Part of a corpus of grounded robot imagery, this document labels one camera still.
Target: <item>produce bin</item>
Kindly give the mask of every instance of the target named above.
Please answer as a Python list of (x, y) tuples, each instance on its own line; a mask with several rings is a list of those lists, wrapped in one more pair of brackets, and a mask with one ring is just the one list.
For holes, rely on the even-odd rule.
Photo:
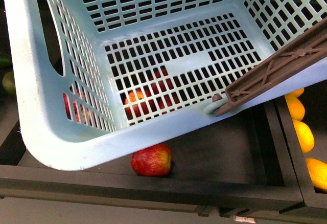
[(57, 71), (37, 0), (5, 0), (22, 136), (34, 157), (61, 170), (90, 168), (233, 115), (203, 110), (327, 15), (326, 0), (47, 2)]
[(315, 139), (314, 148), (306, 154), (302, 153), (285, 102), (280, 99), (277, 103), (295, 174), (304, 199), (303, 204), (290, 210), (289, 213), (293, 215), (327, 218), (327, 193), (314, 188), (305, 162), (305, 158), (315, 158), (327, 162), (326, 91), (327, 81), (324, 81), (307, 87), (299, 97), (306, 109), (303, 122), (310, 127)]
[(166, 141), (174, 153), (166, 177), (136, 175), (130, 154), (82, 171), (51, 169), (25, 152), (18, 130), (19, 123), (0, 147), (2, 197), (188, 212), (280, 211), (302, 202), (273, 102)]

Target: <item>brown plastic handle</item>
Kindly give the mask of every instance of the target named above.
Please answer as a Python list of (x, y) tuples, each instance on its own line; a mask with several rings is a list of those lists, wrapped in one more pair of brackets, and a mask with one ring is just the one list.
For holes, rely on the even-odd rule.
[(223, 115), (327, 57), (327, 17), (227, 86)]

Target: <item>orange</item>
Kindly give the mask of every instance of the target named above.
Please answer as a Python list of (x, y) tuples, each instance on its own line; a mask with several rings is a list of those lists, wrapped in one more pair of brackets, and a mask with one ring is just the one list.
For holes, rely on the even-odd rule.
[(300, 89), (295, 90), (295, 91), (293, 91), (293, 92), (290, 92), (290, 93), (287, 94), (287, 95), (293, 95), (293, 96), (295, 96), (295, 97), (297, 98), (297, 97), (299, 97), (301, 94), (303, 94), (304, 91), (305, 91), (305, 88), (303, 87), (303, 88), (300, 88)]
[(292, 119), (301, 121), (306, 113), (301, 101), (293, 95), (285, 95), (285, 99)]
[(313, 186), (327, 192), (327, 164), (313, 158), (307, 158), (306, 163)]
[(315, 146), (315, 139), (307, 124), (293, 120), (294, 128), (303, 153), (308, 153)]

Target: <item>plastic laundry basket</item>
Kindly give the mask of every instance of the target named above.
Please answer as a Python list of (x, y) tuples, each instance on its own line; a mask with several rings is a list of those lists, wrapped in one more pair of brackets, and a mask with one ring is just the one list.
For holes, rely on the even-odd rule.
[(216, 118), (203, 110), (327, 16), (327, 0), (47, 1), (63, 75), (49, 62), (37, 0), (5, 5), (24, 142), (61, 170), (89, 168), (231, 116), (236, 111)]

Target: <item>fruit display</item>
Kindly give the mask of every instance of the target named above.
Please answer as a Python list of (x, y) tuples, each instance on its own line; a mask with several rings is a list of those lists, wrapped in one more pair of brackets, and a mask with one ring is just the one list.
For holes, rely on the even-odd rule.
[[(144, 90), (144, 94), (143, 94), (142, 90), (140, 88), (138, 88), (136, 90), (136, 95), (135, 95), (134, 91), (130, 91), (128, 93), (128, 96), (129, 96), (129, 99), (126, 97), (125, 102), (124, 102), (124, 105), (127, 105), (129, 103), (129, 100), (130, 100), (131, 103), (135, 102), (136, 101), (136, 97), (137, 97), (138, 100), (142, 100), (145, 97), (150, 97), (151, 96), (151, 93), (150, 93), (150, 91), (148, 89), (145, 89)], [(151, 110), (155, 110), (154, 101), (151, 100), (149, 102), (149, 104), (150, 104)], [(146, 102), (141, 102), (141, 105), (140, 106), (139, 105), (133, 105), (133, 110), (134, 110), (135, 116), (137, 118), (142, 115), (141, 114), (141, 110), (143, 111), (144, 115), (150, 113)], [(129, 119), (133, 118), (133, 114), (132, 114), (132, 111), (131, 111), (131, 108), (130, 107), (125, 108), (125, 112), (126, 112), (127, 117)]]
[(132, 169), (141, 176), (166, 176), (171, 169), (172, 151), (164, 143), (134, 152)]
[[(168, 72), (167, 72), (166, 69), (162, 69), (161, 71), (162, 71), (163, 76), (168, 75)], [(161, 78), (160, 71), (156, 71), (154, 73), (154, 76), (155, 76), (155, 78)], [(168, 89), (173, 89), (174, 88), (173, 82), (172, 82), (172, 80), (170, 78), (166, 79), (166, 84), (167, 84)], [(159, 94), (160, 92), (167, 91), (164, 81), (159, 81), (158, 85), (159, 85), (160, 89), (158, 89), (156, 83), (151, 84), (151, 88), (152, 88), (155, 95)]]
[[(81, 94), (80, 94), (79, 91), (77, 91), (77, 96), (80, 99), (82, 98), (82, 96), (81, 96)], [(66, 110), (67, 117), (68, 117), (68, 119), (71, 120), (72, 119), (71, 118), (71, 109), (69, 107), (68, 96), (65, 93), (63, 94), (63, 100), (64, 100), (64, 105), (65, 105), (65, 110)], [(78, 116), (76, 100), (74, 100), (74, 99), (73, 99), (73, 108), (74, 108), (74, 114), (75, 114), (76, 121), (79, 123), (82, 120), (81, 122), (83, 122), (84, 124), (86, 124), (85, 111), (84, 111), (83, 107), (80, 106), (81, 113), (82, 113), (82, 119), (80, 120), (80, 117)], [(89, 109), (87, 109), (87, 115), (88, 115), (89, 124), (92, 125), (91, 112), (90, 112)]]
[[(315, 146), (315, 140), (309, 126), (302, 122), (305, 115), (305, 108), (298, 99), (305, 89), (300, 88), (285, 95), (286, 103), (293, 119), (295, 132), (302, 150), (302, 153), (309, 153)], [(306, 164), (313, 186), (327, 193), (327, 164), (315, 158), (306, 158)]]
[[(138, 101), (138, 104), (127, 106), (125, 108), (125, 113), (129, 120), (133, 119), (134, 117), (138, 118), (142, 115), (147, 115), (152, 111), (157, 111), (158, 108), (161, 110), (173, 106), (173, 104), (180, 103), (180, 99), (178, 98), (178, 95), (175, 92), (172, 92), (170, 94), (167, 92), (174, 89), (174, 84), (173, 79), (165, 79), (165, 76), (168, 76), (168, 71), (166, 69), (160, 69), (160, 71), (157, 70), (155, 71), (154, 76), (152, 76), (149, 80), (159, 80), (157, 80), (156, 82), (152, 82), (149, 87), (143, 87), (143, 89), (137, 88), (134, 91), (128, 92), (127, 97), (123, 99), (124, 105), (128, 105), (129, 103), (134, 103)], [(178, 80), (175, 80), (175, 85), (177, 87), (181, 86)], [(155, 103), (154, 99), (146, 99), (147, 101), (140, 102), (140, 100), (151, 97), (152, 94), (156, 96), (154, 97), (154, 99), (157, 103)]]

